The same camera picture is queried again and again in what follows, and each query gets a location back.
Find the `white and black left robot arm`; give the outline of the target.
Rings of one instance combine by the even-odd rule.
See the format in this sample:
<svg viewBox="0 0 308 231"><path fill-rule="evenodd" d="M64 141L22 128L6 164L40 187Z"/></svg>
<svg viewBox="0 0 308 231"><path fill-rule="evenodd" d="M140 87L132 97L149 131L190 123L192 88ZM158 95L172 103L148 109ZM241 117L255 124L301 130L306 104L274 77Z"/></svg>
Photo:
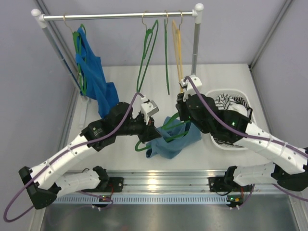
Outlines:
<svg viewBox="0 0 308 231"><path fill-rule="evenodd" d="M119 102L103 119L91 122L66 147L34 167L23 167L19 175L35 209L51 205L57 198L74 192L103 192L109 185L106 170L96 166L91 170L67 174L67 171L115 143L118 136L138 136L142 143L161 135L154 125L153 115L159 111L154 101L141 104L136 117L130 104Z"/></svg>

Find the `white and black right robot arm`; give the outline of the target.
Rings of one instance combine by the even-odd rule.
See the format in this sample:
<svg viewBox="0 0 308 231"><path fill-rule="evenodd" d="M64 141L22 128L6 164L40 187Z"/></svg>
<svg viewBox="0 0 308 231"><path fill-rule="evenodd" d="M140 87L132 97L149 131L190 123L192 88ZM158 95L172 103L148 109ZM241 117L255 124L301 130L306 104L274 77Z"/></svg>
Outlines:
<svg viewBox="0 0 308 231"><path fill-rule="evenodd" d="M300 192L308 187L308 151L296 148L258 127L247 113L220 110L205 95L177 95L176 109L180 119L192 122L197 129L219 141L242 146L268 159L267 164L231 166L224 174L227 189L235 191L251 184L277 184Z"/></svg>

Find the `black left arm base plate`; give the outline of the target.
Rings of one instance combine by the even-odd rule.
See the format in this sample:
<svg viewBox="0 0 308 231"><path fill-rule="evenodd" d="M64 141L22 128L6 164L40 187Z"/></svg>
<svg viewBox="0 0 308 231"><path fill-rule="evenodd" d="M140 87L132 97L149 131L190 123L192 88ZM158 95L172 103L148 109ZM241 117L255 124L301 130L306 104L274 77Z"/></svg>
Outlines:
<svg viewBox="0 0 308 231"><path fill-rule="evenodd" d="M124 178L123 177L110 177L108 184L105 188L105 192L119 193L119 192L122 192L123 186L124 186Z"/></svg>

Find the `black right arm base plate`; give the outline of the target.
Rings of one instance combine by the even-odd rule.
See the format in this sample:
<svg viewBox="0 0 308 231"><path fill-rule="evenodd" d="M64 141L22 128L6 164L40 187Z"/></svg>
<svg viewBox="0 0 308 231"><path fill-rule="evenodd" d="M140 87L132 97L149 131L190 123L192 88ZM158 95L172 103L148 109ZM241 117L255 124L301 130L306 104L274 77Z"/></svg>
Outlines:
<svg viewBox="0 0 308 231"><path fill-rule="evenodd" d="M209 177L209 190L220 196L226 196L231 193L231 189L224 183L223 177Z"/></svg>

